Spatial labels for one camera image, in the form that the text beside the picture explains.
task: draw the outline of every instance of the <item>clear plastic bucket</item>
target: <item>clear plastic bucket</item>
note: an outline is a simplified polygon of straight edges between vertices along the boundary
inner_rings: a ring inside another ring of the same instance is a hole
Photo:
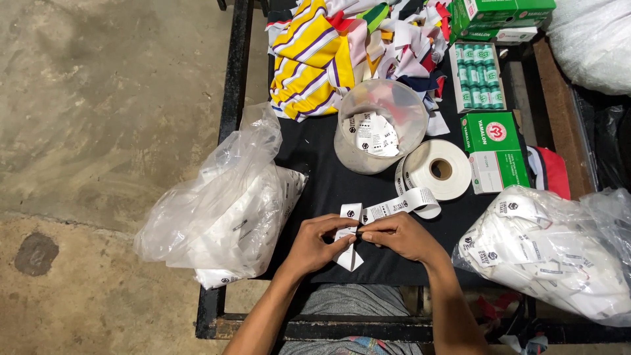
[[[380,157],[357,148],[355,135],[348,129],[350,124],[345,124],[345,120],[370,111],[376,111],[394,126],[399,139],[399,154],[396,156]],[[364,175],[377,174],[419,146],[428,120],[423,101],[406,85],[388,79],[363,81],[344,96],[340,105],[338,129],[333,140],[335,154],[351,171]]]

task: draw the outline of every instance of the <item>metal table frame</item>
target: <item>metal table frame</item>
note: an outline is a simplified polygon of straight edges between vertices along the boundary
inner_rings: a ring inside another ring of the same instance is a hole
[[[220,9],[225,1],[218,0]],[[221,108],[218,143],[239,127],[245,100],[252,11],[254,0],[235,0],[226,69],[225,91]],[[266,14],[268,4],[261,1]],[[423,296],[419,292],[419,309]],[[225,313],[226,287],[200,288],[195,336],[199,339],[231,339],[245,320],[246,313]],[[422,316],[338,316],[295,315],[288,313],[278,340],[333,340],[349,335],[365,335],[386,342],[431,343],[432,319]],[[537,318],[535,300],[524,296],[511,318],[487,334],[489,343],[497,343],[503,334],[518,335],[522,342],[536,332],[544,332],[550,344],[593,344],[630,342],[631,328],[605,327],[585,319],[561,320]]]

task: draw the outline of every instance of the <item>person's right hand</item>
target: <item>person's right hand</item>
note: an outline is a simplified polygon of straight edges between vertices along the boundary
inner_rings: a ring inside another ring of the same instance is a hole
[[[399,212],[376,220],[361,228],[362,239],[387,246],[406,259],[432,263],[449,255],[443,247],[406,212]]]

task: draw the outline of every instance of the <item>yamalon logo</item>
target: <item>yamalon logo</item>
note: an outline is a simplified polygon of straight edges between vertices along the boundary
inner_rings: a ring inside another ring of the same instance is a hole
[[[503,141],[506,138],[506,128],[499,122],[491,122],[487,125],[487,136],[494,141]]]

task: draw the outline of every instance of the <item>green box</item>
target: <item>green box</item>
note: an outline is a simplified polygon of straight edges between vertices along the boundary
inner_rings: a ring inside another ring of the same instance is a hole
[[[466,114],[461,124],[477,195],[515,184],[530,187],[512,113]]]
[[[538,27],[557,7],[554,0],[454,0],[449,6],[452,43],[491,38],[500,28]]]

